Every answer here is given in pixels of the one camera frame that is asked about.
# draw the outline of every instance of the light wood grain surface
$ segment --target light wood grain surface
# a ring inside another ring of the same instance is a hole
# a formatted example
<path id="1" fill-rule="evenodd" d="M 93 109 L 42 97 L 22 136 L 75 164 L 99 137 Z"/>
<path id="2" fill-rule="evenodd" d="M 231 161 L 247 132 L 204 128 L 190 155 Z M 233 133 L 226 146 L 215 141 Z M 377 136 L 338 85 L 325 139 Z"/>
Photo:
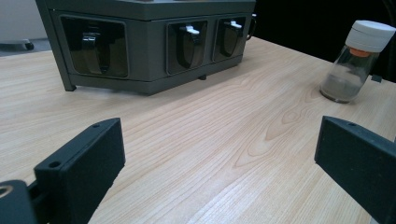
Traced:
<path id="1" fill-rule="evenodd" d="M 389 140 L 396 86 L 367 80 L 340 105 L 318 85 L 331 64 L 252 38 L 234 68 L 152 96 L 64 91 L 51 51 L 0 58 L 0 181 L 91 124 L 121 118 L 126 164 L 91 223 L 369 223 L 314 162 L 323 115 Z"/>

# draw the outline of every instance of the gray machine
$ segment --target gray machine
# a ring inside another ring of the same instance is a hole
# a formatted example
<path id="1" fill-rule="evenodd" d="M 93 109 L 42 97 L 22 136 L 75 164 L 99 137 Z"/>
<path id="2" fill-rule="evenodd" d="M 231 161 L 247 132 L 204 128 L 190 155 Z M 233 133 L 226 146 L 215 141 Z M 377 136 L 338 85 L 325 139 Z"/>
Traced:
<path id="1" fill-rule="evenodd" d="M 36 0 L 64 88 L 153 94 L 242 61 L 255 0 Z"/>

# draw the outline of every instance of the white jar lid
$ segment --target white jar lid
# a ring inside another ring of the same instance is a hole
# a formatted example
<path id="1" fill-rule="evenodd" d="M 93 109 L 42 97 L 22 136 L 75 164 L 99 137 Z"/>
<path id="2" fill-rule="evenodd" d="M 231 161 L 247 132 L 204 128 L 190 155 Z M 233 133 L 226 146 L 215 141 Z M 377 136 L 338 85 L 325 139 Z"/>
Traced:
<path id="1" fill-rule="evenodd" d="M 346 45 L 368 52 L 381 52 L 395 31 L 394 27 L 376 21 L 355 21 L 346 38 Z"/>

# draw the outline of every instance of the screw hole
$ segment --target screw hole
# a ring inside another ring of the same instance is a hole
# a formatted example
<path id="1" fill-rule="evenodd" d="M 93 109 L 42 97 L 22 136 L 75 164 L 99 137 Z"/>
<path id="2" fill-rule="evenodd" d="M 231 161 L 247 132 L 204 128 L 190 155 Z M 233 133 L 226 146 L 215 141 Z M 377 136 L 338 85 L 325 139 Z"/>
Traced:
<path id="1" fill-rule="evenodd" d="M 10 185 L 0 186 L 0 198 L 8 195 L 12 190 L 13 188 Z"/>
<path id="2" fill-rule="evenodd" d="M 50 168 L 55 168 L 58 167 L 61 163 L 58 161 L 53 161 L 52 163 L 49 164 Z"/>

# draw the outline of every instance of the wooden table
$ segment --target wooden table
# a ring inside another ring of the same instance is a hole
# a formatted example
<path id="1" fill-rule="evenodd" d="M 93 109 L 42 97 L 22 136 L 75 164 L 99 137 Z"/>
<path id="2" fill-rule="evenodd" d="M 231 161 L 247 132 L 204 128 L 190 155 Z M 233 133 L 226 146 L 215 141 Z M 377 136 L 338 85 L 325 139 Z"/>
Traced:
<path id="1" fill-rule="evenodd" d="M 121 118 L 126 164 L 91 223 L 368 223 L 314 162 L 323 115 L 389 140 L 396 86 L 348 105 L 318 92 L 331 64 L 252 38 L 242 63 L 152 96 L 64 91 L 51 51 L 0 58 L 0 181 L 97 121 Z"/>

